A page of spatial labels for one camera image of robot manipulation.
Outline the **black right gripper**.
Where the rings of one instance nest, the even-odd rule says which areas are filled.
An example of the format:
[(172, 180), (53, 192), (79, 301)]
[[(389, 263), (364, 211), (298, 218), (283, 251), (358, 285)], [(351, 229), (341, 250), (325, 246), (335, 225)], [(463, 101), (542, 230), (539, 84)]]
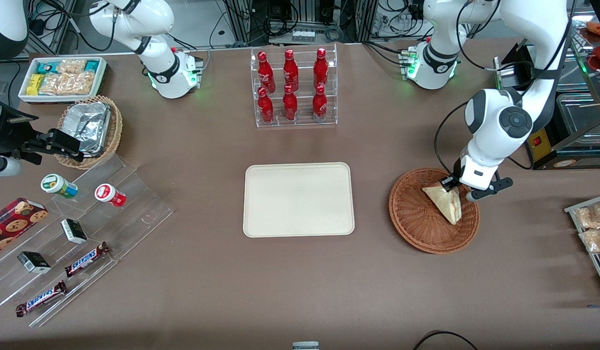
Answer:
[[(30, 124), (36, 120), (38, 117), (11, 108), (0, 101), (0, 155), (11, 153), (12, 158), (34, 165), (42, 163), (42, 155), (38, 153), (60, 155), (76, 162), (84, 160), (78, 139), (56, 128), (39, 134)], [(26, 152), (15, 151), (24, 143)]]

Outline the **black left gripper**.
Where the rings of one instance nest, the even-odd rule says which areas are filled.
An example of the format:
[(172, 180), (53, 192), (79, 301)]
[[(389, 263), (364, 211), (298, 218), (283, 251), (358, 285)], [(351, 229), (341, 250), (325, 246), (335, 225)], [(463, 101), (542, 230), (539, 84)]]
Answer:
[(456, 161), (453, 166), (453, 177), (446, 177), (442, 179), (442, 187), (445, 191), (451, 191), (460, 185), (461, 177), (463, 174), (463, 166), (461, 161)]

